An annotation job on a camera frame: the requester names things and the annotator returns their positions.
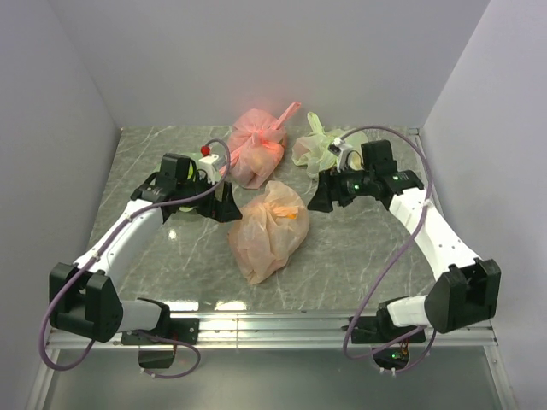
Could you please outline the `orange plastic bag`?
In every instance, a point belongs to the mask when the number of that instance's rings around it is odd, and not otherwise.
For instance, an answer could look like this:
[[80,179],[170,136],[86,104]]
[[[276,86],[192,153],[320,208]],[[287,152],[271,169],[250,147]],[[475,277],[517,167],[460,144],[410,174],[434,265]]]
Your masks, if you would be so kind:
[[269,181],[263,194],[242,208],[243,218],[227,234],[245,280],[256,285],[284,267],[307,237],[309,211],[288,185]]

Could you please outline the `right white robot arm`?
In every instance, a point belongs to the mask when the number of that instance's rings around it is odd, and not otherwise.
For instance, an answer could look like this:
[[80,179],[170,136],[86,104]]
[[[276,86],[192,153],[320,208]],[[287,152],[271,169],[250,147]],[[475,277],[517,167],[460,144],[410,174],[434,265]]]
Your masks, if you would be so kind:
[[341,139],[329,148],[338,155],[335,167],[319,174],[311,211],[330,213],[359,196],[382,203],[410,233],[432,269],[435,284],[425,296],[405,296],[379,307],[376,330],[386,341],[397,340],[410,326],[431,326],[444,334],[492,319],[497,311],[501,269],[483,260],[452,230],[411,170],[397,168],[391,144],[362,145],[361,170],[347,165],[350,145]]

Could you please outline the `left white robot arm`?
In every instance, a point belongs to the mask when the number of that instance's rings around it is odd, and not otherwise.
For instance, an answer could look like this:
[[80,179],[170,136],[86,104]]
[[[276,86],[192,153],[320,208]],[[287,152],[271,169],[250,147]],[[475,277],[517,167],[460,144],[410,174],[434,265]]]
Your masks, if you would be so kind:
[[151,237],[182,208],[219,223],[241,219],[225,171],[226,159],[216,154],[198,161],[165,154],[103,237],[75,262],[59,263],[50,272],[50,325],[101,343],[125,331],[142,331],[152,343],[168,340],[173,325],[168,305],[147,298],[122,301],[121,280]]

